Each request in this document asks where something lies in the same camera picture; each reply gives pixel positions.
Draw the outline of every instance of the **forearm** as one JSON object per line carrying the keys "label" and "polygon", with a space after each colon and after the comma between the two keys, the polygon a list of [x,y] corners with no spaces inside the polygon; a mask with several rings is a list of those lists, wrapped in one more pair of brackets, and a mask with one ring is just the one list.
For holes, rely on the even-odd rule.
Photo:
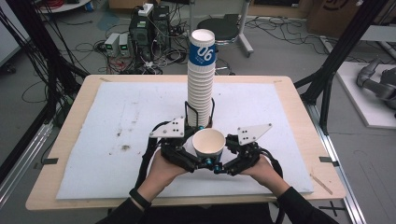
{"label": "forearm", "polygon": [[294,188],[288,188],[282,195],[277,198],[277,201],[284,209],[285,213],[288,215],[290,221],[293,224],[337,223],[334,219],[312,206],[312,204],[309,203]]}
{"label": "forearm", "polygon": [[96,224],[129,224],[137,223],[143,216],[143,211],[129,198],[117,207],[111,214]]}

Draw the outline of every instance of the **black stool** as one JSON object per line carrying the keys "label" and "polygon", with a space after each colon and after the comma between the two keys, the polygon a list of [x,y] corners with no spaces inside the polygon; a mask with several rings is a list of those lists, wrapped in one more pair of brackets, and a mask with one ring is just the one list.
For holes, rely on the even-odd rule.
{"label": "black stool", "polygon": [[[215,45],[223,46],[232,44],[238,38],[239,29],[236,26],[237,16],[226,15],[223,19],[220,18],[210,18],[198,23],[198,29],[210,30],[215,34]],[[216,61],[221,61],[225,64],[225,67],[217,67],[216,71],[228,69],[229,75],[235,75],[231,69],[231,66],[224,60],[217,58]]]}

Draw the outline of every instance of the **person's hand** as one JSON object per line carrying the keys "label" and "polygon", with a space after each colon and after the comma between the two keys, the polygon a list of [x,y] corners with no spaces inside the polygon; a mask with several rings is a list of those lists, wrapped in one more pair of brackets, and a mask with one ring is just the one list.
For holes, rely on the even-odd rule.
{"label": "person's hand", "polygon": [[265,158],[260,155],[257,163],[241,173],[241,175],[250,175],[259,184],[271,190],[276,197],[283,194],[290,186],[286,183]]}
{"label": "person's hand", "polygon": [[166,160],[161,155],[161,151],[158,150],[154,154],[148,176],[137,192],[148,202],[151,202],[163,191],[163,189],[170,185],[178,175],[183,175],[185,173],[187,173],[186,170]]}

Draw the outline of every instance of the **floor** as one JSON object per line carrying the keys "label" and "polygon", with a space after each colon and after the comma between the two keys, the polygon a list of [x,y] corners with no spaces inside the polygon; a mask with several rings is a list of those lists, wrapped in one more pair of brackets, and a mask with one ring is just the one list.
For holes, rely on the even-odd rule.
{"label": "floor", "polygon": [[[105,36],[111,32],[126,31],[128,18],[127,13],[109,11],[106,4],[101,5],[94,12],[77,9],[58,15],[59,20],[68,23],[91,21],[81,25],[60,24],[67,45],[91,74],[104,74],[105,60],[95,52],[82,50],[90,47],[84,43],[93,44],[105,39]],[[297,81],[316,72],[326,60],[326,51],[316,38],[306,39],[312,44],[303,44],[299,40],[290,41],[294,43],[292,44],[275,38],[275,36],[283,38],[279,27],[272,30],[273,24],[268,22],[260,22],[260,24],[262,29],[246,28],[247,39],[255,50],[249,58],[245,56],[239,44],[224,47],[219,51],[220,58],[227,61],[238,76],[288,76],[293,81]],[[284,25],[283,31],[287,39],[309,35],[305,30],[304,21],[289,23],[289,33],[286,28]],[[59,44],[59,39],[56,37],[54,39]],[[364,41],[354,48],[347,60],[366,62],[377,55],[384,62],[395,63],[375,43]],[[15,147],[44,105],[42,102],[28,102],[40,102],[45,97],[44,86],[41,83],[35,85],[39,78],[35,76],[33,67],[24,54],[17,53],[11,62],[16,66],[17,73],[8,74],[5,71],[0,73],[0,94],[4,96],[0,104],[2,127],[0,162],[3,162]],[[186,64],[172,64],[166,66],[163,73],[184,75],[186,69]],[[394,162],[396,131],[366,128],[337,78],[333,82],[328,131],[366,222],[396,223],[396,177],[392,175],[396,169]],[[57,132],[59,129],[55,128],[46,145],[42,147],[21,182],[0,210],[2,224],[94,223],[106,215],[105,208],[48,212],[32,212],[25,208],[24,204],[40,173],[39,169],[34,168],[35,164],[40,161],[42,154],[45,153],[44,150],[50,147]],[[332,203],[335,207],[344,207],[340,201]],[[313,202],[313,205],[330,207],[331,203]],[[336,213],[333,210],[324,211],[340,223],[350,223],[347,213],[343,210],[337,210]]]}

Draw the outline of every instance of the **black box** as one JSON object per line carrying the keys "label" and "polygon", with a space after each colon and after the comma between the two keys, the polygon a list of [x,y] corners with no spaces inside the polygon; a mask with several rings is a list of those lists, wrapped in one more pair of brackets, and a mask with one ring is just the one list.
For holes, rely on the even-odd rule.
{"label": "black box", "polygon": [[297,7],[300,0],[254,0],[254,5]]}
{"label": "black box", "polygon": [[134,55],[138,61],[152,61],[151,46],[153,45],[153,25],[149,18],[134,14],[129,25],[129,33],[134,47]]}
{"label": "black box", "polygon": [[169,6],[157,6],[154,8],[152,19],[155,25],[155,38],[157,45],[162,50],[171,47]]}

